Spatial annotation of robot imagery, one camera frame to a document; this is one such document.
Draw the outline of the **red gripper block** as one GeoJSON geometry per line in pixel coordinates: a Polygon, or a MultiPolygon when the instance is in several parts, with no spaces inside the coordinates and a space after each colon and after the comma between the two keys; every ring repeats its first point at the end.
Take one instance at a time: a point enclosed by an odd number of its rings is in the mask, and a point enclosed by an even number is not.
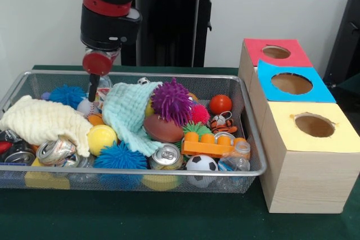
{"type": "Polygon", "coordinates": [[[92,51],[84,55],[82,65],[84,70],[90,74],[88,100],[94,102],[100,76],[107,75],[111,71],[113,60],[104,52],[92,51]]]}

